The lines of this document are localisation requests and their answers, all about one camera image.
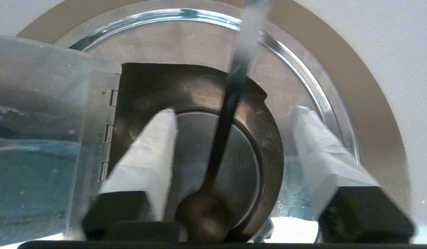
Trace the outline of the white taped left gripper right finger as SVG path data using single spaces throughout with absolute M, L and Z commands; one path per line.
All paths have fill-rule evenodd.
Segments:
M 317 113 L 295 106 L 294 142 L 324 242 L 410 242 L 414 224 Z

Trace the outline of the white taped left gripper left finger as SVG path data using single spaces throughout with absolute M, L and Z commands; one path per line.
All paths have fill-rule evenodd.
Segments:
M 83 217 L 87 240 L 102 240 L 121 222 L 163 222 L 172 180 L 178 124 L 159 111 L 115 164 Z

